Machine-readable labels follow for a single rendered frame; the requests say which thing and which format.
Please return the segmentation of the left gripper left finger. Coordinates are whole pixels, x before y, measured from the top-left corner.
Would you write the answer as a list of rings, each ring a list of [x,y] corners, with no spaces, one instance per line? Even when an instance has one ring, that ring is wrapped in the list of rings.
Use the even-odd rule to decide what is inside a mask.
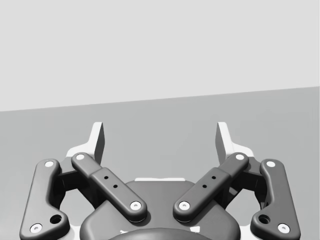
[[[94,208],[109,201],[132,223],[148,215],[146,202],[111,170],[101,166],[105,147],[102,122],[95,122],[86,143],[68,150],[62,162],[37,163],[19,231],[22,240],[59,240],[71,225],[60,206],[67,191],[78,189]]]

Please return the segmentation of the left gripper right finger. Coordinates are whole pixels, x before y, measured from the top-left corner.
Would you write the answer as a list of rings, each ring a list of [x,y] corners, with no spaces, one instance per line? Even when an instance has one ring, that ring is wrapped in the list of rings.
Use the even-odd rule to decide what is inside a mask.
[[[259,203],[249,225],[261,240],[299,240],[301,229],[284,164],[276,159],[257,161],[253,151],[232,141],[228,125],[218,122],[215,147],[219,166],[209,170],[173,205],[173,217],[188,223],[212,201],[226,208],[241,190]]]

